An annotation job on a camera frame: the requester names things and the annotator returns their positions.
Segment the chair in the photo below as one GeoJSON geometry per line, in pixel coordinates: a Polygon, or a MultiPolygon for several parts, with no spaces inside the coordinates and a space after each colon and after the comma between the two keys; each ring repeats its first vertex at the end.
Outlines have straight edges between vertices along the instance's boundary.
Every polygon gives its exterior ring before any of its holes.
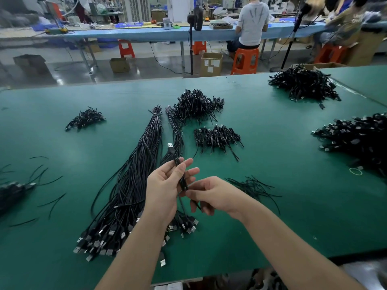
{"type": "Polygon", "coordinates": [[[194,42],[192,46],[193,54],[199,55],[200,51],[205,51],[207,53],[207,42],[194,42]]]}
{"type": "Polygon", "coordinates": [[[326,43],[317,55],[314,63],[341,63],[347,49],[348,47],[346,46],[334,46],[331,43],[326,43]]]}
{"type": "Polygon", "coordinates": [[[230,75],[234,74],[253,74],[257,72],[259,49],[238,49],[236,50],[233,68],[230,75]]]}
{"type": "Polygon", "coordinates": [[[119,49],[120,49],[121,58],[124,58],[125,55],[132,55],[132,58],[136,58],[136,56],[134,55],[132,44],[130,43],[130,41],[128,41],[128,40],[119,40],[119,49]],[[127,44],[128,47],[127,48],[123,48],[122,47],[122,43],[120,43],[120,42],[123,42],[124,44],[127,44]]]}

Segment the green workbench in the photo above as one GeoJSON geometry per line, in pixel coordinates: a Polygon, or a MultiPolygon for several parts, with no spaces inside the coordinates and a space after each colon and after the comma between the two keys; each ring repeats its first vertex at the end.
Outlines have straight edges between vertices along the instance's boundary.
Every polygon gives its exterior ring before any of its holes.
{"type": "Polygon", "coordinates": [[[387,107],[387,66],[361,66],[322,69],[325,74],[363,96],[387,107]]]}
{"type": "MultiPolygon", "coordinates": [[[[145,130],[151,109],[173,105],[185,88],[199,88],[209,97],[225,99],[216,118],[240,134],[241,146],[231,152],[209,151],[195,157],[200,178],[217,175],[244,180],[253,174],[275,188],[281,219],[327,257],[383,249],[387,244],[386,186],[377,175],[349,172],[349,156],[326,153],[310,133],[333,119],[385,111],[379,103],[338,88],[342,102],[292,102],[268,85],[269,74],[136,81],[70,87],[11,90],[0,93],[0,166],[12,164],[7,176],[19,182],[39,165],[49,167],[42,181],[63,175],[36,189],[0,222],[0,289],[92,289],[112,259],[92,262],[74,254],[80,233],[91,221],[90,205],[101,185],[127,160],[145,130]],[[66,124],[96,107],[106,122],[87,129],[64,131],[66,124]],[[47,156],[32,159],[33,156],[47,156]],[[67,193],[48,220],[50,206],[38,205],[67,193]],[[39,217],[33,223],[11,224],[39,217]]],[[[165,112],[164,152],[172,139],[165,112]]],[[[211,127],[210,121],[203,125],[211,127]]],[[[185,126],[186,158],[196,151],[193,122],[185,126]]],[[[102,207],[111,185],[104,191],[102,207]]],[[[270,199],[263,203],[278,213],[270,199]]],[[[165,247],[167,265],[159,265],[153,283],[196,278],[268,265],[243,226],[225,213],[214,217],[197,212],[195,233],[171,233],[165,247]]]]}

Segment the concrete floor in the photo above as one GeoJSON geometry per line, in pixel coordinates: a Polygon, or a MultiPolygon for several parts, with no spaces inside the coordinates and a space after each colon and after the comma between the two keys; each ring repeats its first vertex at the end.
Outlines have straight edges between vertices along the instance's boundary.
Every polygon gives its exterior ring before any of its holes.
{"type": "MultiPolygon", "coordinates": [[[[69,50],[68,48],[42,48],[39,45],[6,45],[7,48],[0,50],[0,61],[5,70],[0,69],[0,87],[11,86],[11,88],[30,88],[73,85],[79,83],[106,83],[116,81],[138,80],[138,79],[160,79],[160,78],[189,78],[187,72],[190,72],[190,57],[188,43],[184,44],[185,66],[182,68],[180,43],[133,43],[133,50],[136,58],[128,58],[130,71],[125,73],[113,73],[109,65],[110,58],[119,57],[118,47],[111,49],[102,49],[95,53],[98,61],[98,68],[94,67],[94,74],[90,75],[89,70],[84,65],[80,52],[78,50],[69,50]],[[46,60],[46,65],[50,70],[48,75],[39,75],[34,77],[26,76],[23,71],[14,64],[13,57],[22,54],[38,54],[46,60]]],[[[276,44],[273,51],[275,55],[270,56],[272,42],[268,41],[265,51],[258,63],[257,72],[268,72],[271,67],[281,66],[287,45],[276,44]]],[[[305,49],[307,44],[294,43],[290,51],[285,67],[296,63],[307,63],[310,59],[310,51],[305,49]]],[[[220,53],[226,50],[225,43],[211,42],[207,44],[207,51],[220,53]]],[[[223,70],[221,75],[229,75],[231,72],[233,60],[224,56],[223,70]]],[[[375,56],[373,64],[387,64],[387,56],[375,56]]],[[[201,55],[193,56],[193,71],[196,77],[200,73],[201,55]]]]}

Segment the left hand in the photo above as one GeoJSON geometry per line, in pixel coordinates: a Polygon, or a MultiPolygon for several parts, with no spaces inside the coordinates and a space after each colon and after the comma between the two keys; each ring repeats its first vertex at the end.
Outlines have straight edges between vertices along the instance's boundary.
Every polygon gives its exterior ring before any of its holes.
{"type": "Polygon", "coordinates": [[[161,221],[163,227],[167,227],[172,221],[177,210],[177,194],[181,191],[179,180],[184,175],[187,185],[196,180],[194,175],[199,173],[199,168],[189,167],[194,160],[179,158],[181,164],[177,167],[174,161],[169,161],[154,170],[147,180],[144,213],[152,214],[157,221],[161,221]]]}

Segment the label on box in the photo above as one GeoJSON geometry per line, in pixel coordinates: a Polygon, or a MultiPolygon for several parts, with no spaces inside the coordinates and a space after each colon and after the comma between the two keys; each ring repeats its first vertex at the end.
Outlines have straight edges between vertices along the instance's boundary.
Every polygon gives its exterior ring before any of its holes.
{"type": "Polygon", "coordinates": [[[214,67],[219,67],[220,60],[211,60],[211,65],[214,66],[214,67]]]}

